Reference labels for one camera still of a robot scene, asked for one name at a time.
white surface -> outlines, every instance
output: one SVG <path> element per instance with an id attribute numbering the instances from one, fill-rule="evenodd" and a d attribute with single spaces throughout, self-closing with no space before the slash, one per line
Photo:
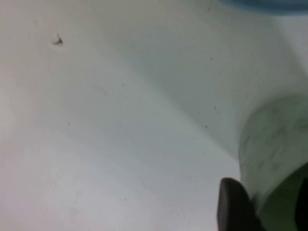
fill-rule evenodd
<path id="1" fill-rule="evenodd" d="M 297 22 L 205 0 L 0 9 L 1 230 L 215 231 L 248 115 L 306 89 Z"/>

black object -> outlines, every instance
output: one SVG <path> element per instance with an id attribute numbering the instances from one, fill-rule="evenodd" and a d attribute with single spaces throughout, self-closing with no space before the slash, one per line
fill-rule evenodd
<path id="1" fill-rule="evenodd" d="M 308 179 L 304 179 L 297 196 L 295 223 L 298 231 L 308 230 Z"/>
<path id="2" fill-rule="evenodd" d="M 231 178 L 220 182 L 217 221 L 218 231 L 265 231 L 245 188 Z"/>

green cup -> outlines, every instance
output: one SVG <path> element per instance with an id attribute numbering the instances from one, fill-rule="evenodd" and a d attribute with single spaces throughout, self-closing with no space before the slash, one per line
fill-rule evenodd
<path id="1" fill-rule="evenodd" d="M 308 178 L 308 97 L 280 99 L 257 110 L 244 127 L 239 163 L 264 228 L 298 231 L 296 204 Z"/>

blue object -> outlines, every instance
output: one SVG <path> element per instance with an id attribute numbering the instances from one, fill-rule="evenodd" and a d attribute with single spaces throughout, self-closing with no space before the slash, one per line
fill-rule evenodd
<path id="1" fill-rule="evenodd" d="M 308 14 L 308 0 L 220 0 L 229 5 L 275 15 Z"/>

